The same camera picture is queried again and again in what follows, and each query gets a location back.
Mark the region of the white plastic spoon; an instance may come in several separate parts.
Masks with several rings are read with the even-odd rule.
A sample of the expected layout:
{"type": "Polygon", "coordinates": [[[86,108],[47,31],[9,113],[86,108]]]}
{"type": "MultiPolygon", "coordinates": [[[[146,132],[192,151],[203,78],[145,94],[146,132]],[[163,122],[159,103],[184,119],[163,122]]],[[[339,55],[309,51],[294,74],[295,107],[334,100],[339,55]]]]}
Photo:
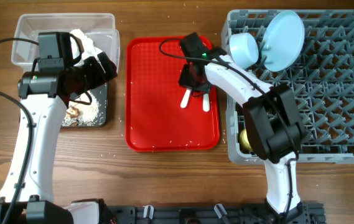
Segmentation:
{"type": "Polygon", "coordinates": [[[208,93],[203,94],[202,109],[204,112],[210,111],[210,99],[208,93]]]}

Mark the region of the white napkin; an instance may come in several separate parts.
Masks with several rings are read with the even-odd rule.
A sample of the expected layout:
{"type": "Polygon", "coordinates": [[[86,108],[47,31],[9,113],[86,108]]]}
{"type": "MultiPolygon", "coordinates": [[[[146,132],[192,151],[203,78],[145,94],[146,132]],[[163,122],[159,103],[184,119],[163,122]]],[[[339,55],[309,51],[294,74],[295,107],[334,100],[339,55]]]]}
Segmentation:
{"type": "Polygon", "coordinates": [[[78,39],[78,43],[82,47],[82,58],[76,65],[83,65],[83,61],[88,57],[94,57],[99,61],[98,54],[102,53],[102,50],[94,46],[92,39],[85,35],[80,29],[74,29],[70,33],[78,39]]]}

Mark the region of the white plastic fork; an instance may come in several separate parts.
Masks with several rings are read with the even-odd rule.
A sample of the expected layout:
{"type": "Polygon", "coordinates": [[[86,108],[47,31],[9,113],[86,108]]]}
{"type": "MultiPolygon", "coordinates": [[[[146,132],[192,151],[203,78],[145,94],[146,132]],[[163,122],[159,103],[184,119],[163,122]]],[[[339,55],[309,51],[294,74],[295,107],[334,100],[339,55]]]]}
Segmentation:
{"type": "Polygon", "coordinates": [[[189,98],[190,98],[191,90],[186,89],[184,96],[182,98],[182,101],[180,102],[180,107],[181,108],[186,108],[188,103],[189,103],[189,98]]]}

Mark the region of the food scraps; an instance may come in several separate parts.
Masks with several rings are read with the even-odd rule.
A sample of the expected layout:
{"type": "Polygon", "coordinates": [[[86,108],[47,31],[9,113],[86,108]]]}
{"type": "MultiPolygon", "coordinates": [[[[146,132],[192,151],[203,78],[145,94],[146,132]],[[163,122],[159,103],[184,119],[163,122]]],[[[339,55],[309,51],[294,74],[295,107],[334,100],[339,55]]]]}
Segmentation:
{"type": "Polygon", "coordinates": [[[99,100],[91,91],[88,94],[91,96],[89,105],[69,102],[62,127],[95,127],[105,123],[106,101],[99,100]]]}

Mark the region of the light blue bowl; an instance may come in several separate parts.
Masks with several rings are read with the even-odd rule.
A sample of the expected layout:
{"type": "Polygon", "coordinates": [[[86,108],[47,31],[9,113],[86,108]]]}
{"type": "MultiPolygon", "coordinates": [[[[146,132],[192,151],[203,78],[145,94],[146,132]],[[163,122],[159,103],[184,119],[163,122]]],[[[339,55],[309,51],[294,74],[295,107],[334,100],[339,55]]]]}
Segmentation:
{"type": "Polygon", "coordinates": [[[230,37],[230,53],[233,61],[241,68],[247,69],[259,58],[259,49],[250,33],[233,34],[230,37]]]}

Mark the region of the yellow cup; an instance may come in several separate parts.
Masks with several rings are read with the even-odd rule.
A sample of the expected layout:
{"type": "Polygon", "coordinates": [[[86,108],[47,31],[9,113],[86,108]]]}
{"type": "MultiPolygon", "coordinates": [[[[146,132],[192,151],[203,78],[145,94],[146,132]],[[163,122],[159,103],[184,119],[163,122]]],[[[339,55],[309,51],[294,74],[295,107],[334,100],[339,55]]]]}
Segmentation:
{"type": "Polygon", "coordinates": [[[239,133],[239,137],[238,137],[240,146],[247,151],[252,151],[252,147],[250,146],[250,143],[248,141],[248,135],[247,135],[247,130],[243,129],[240,133],[239,133]]]}

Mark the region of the light blue plate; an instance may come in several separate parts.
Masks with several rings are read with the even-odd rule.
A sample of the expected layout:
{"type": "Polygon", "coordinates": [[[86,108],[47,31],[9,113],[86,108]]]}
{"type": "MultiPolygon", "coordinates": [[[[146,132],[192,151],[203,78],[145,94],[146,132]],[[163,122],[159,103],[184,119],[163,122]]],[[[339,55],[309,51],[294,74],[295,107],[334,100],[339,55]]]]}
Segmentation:
{"type": "Polygon", "coordinates": [[[261,55],[264,66],[271,72],[290,67],[299,57],[305,39],[304,23],[290,10],[280,12],[268,25],[261,55]]]}

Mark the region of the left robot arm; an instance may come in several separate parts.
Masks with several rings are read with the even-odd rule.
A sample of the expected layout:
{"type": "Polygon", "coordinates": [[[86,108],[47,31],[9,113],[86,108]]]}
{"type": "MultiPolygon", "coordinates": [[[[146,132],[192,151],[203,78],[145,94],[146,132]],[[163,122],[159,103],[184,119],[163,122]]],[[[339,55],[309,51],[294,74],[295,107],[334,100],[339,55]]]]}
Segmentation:
{"type": "Polygon", "coordinates": [[[20,84],[21,119],[9,175],[0,191],[0,223],[115,223],[101,198],[54,204],[52,174],[62,121],[72,93],[117,76],[102,52],[82,67],[26,72],[20,84]]]}

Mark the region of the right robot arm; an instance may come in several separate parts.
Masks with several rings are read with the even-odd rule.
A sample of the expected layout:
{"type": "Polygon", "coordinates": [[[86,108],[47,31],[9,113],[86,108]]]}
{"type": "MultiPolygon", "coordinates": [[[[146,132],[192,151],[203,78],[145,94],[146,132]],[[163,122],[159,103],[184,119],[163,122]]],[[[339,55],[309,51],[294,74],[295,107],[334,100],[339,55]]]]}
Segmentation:
{"type": "Polygon", "coordinates": [[[249,144],[266,168],[267,203],[274,213],[286,218],[300,204],[295,165],[304,133],[291,88],[259,80],[219,47],[181,50],[190,75],[221,88],[242,106],[249,144]]]}

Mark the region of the grey dishwasher rack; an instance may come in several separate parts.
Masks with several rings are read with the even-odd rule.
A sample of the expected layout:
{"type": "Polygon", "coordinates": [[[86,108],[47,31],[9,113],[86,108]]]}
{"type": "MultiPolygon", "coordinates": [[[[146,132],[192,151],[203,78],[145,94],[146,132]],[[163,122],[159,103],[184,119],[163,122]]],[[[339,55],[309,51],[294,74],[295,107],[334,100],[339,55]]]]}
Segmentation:
{"type": "Polygon", "coordinates": [[[287,69],[263,61],[250,72],[274,86],[292,88],[306,135],[301,162],[354,164],[354,9],[300,10],[302,52],[287,69]]]}

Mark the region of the black plastic tray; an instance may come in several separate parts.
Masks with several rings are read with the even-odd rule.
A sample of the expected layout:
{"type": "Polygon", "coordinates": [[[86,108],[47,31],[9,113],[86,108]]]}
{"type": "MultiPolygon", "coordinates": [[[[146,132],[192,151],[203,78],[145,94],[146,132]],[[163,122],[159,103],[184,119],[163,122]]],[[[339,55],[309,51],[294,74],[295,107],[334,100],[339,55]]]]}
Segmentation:
{"type": "Polygon", "coordinates": [[[109,77],[101,72],[26,72],[18,83],[20,122],[37,129],[99,127],[106,122],[109,77]]]}

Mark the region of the clear plastic bin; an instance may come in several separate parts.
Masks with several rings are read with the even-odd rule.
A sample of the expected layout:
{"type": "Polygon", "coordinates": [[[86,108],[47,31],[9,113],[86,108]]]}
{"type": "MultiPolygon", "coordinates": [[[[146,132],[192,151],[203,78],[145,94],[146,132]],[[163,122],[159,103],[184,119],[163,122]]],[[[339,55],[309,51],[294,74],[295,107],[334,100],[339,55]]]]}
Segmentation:
{"type": "Polygon", "coordinates": [[[93,45],[106,52],[119,65],[120,41],[115,17],[111,13],[46,13],[20,16],[15,38],[37,41],[41,32],[71,32],[81,30],[93,45]]]}

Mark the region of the red serving tray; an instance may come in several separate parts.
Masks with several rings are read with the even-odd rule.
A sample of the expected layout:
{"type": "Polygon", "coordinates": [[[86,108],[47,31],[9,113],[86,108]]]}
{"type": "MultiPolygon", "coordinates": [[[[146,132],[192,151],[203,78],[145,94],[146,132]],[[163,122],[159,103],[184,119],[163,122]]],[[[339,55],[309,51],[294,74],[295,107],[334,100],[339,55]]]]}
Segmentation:
{"type": "Polygon", "coordinates": [[[181,56],[178,37],[139,37],[128,44],[125,141],[137,152],[207,150],[220,139],[216,89],[209,112],[201,96],[180,107],[186,91],[178,84],[181,56]]]}

